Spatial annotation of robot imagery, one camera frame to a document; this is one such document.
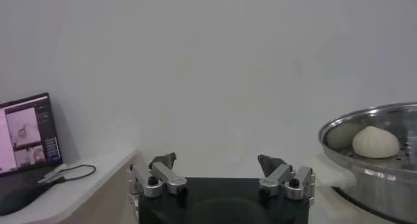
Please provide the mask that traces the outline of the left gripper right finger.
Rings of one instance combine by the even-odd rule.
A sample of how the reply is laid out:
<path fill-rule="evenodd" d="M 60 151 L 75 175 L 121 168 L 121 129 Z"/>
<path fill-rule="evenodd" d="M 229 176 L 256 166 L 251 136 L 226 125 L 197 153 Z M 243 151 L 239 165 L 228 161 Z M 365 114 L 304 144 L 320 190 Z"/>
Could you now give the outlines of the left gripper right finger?
<path fill-rule="evenodd" d="M 262 168 L 264 178 L 259 180 L 259 195 L 263 201 L 283 194 L 286 199 L 300 201 L 306 198 L 315 200 L 316 176 L 311 167 L 293 169 L 280 158 L 260 154 L 257 160 Z"/>

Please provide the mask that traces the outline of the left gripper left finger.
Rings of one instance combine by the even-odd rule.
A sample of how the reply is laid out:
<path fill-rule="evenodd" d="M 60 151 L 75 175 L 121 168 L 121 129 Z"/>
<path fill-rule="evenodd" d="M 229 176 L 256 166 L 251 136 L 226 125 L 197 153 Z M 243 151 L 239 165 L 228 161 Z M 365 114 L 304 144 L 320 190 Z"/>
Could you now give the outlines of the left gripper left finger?
<path fill-rule="evenodd" d="M 171 152 L 163 156 L 156 156 L 148 165 L 131 164 L 129 172 L 133 194 L 143 195 L 150 199 L 162 196 L 164 190 L 178 198 L 187 195 L 187 179 L 172 170 L 176 159 L 176 153 Z"/>

